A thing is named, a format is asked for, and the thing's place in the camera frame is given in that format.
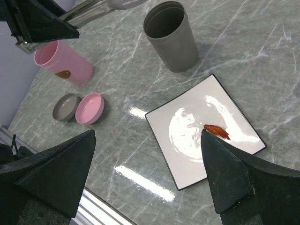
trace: metal tongs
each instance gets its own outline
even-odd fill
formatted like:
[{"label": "metal tongs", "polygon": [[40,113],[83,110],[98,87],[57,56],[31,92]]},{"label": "metal tongs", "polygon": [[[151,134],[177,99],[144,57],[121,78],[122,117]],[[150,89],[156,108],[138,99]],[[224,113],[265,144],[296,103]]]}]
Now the metal tongs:
[{"label": "metal tongs", "polygon": [[[12,1],[16,4],[16,8],[17,8],[18,1],[17,0],[12,0]],[[35,7],[37,4],[42,2],[42,0],[30,0],[30,1],[34,2],[33,7]],[[82,26],[86,25],[87,23],[89,23],[95,19],[101,18],[102,16],[107,15],[111,12],[114,12],[117,10],[126,10],[126,9],[130,9],[130,8],[134,8],[134,7],[141,5],[142,3],[146,2],[146,1],[147,0],[86,0],[85,2],[79,4],[78,6],[71,9],[70,11],[60,14],[60,16],[58,16],[56,18],[53,18],[53,15],[51,15],[52,17],[50,17],[50,18],[53,19],[53,21],[58,25],[58,27],[60,26],[60,28],[62,28],[62,30],[65,31],[65,33],[66,33],[65,37],[63,37],[63,38],[52,37],[52,38],[48,39],[46,42],[41,41],[39,43],[32,43],[32,41],[31,42],[26,41],[26,39],[24,38],[24,35],[23,36],[14,35],[18,40],[16,45],[18,47],[20,47],[22,50],[24,50],[26,53],[31,54],[38,48],[46,45],[48,41],[53,41],[53,40],[57,40],[57,39],[66,39],[66,38],[78,38],[79,34],[76,35],[77,31],[75,29],[79,29]],[[47,34],[47,32],[43,32],[43,34],[41,34],[41,35],[44,35],[43,36],[44,40],[45,40],[45,33]]]}]

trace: gray wall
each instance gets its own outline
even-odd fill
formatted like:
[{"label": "gray wall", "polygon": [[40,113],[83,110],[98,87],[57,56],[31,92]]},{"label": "gray wall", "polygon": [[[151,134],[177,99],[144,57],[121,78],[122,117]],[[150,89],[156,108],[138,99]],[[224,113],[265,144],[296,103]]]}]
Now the gray wall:
[{"label": "gray wall", "polygon": [[[69,10],[75,0],[55,0]],[[39,68],[33,54],[27,55],[15,47],[9,27],[0,22],[0,126],[8,127],[35,78]]]}]

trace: gray bowl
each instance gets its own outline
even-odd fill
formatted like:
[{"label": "gray bowl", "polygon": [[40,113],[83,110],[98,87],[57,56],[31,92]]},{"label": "gray bowl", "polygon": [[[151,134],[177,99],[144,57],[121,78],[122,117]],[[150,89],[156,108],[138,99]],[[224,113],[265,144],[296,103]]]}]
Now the gray bowl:
[{"label": "gray bowl", "polygon": [[66,94],[53,108],[52,116],[58,121],[69,121],[75,116],[76,109],[80,103],[80,98],[75,94]]}]

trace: red pepper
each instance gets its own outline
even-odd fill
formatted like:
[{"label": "red pepper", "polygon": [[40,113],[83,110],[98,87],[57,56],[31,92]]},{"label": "red pepper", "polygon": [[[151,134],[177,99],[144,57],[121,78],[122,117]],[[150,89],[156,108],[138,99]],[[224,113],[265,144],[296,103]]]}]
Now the red pepper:
[{"label": "red pepper", "polygon": [[224,129],[222,129],[221,127],[218,127],[216,125],[207,125],[207,124],[205,124],[204,129],[206,129],[208,132],[212,133],[213,135],[219,135],[223,138],[226,138],[226,139],[230,140],[229,134]]}]

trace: gray marble surface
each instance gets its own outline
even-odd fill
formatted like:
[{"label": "gray marble surface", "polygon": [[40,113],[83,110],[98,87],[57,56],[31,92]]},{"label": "gray marble surface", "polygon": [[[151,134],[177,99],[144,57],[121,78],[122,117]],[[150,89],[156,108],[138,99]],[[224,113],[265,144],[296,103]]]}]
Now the gray marble surface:
[{"label": "gray marble surface", "polygon": [[[83,27],[68,42],[93,63],[92,80],[75,87],[41,69],[10,130],[42,151],[94,129],[86,183],[94,193],[139,225],[219,225],[207,180],[176,190],[143,114],[214,73],[268,144],[257,155],[300,170],[300,1],[183,1],[201,61],[181,74],[166,69],[143,33],[160,2]],[[69,92],[102,94],[104,115],[89,126],[54,121],[54,104]]]}]

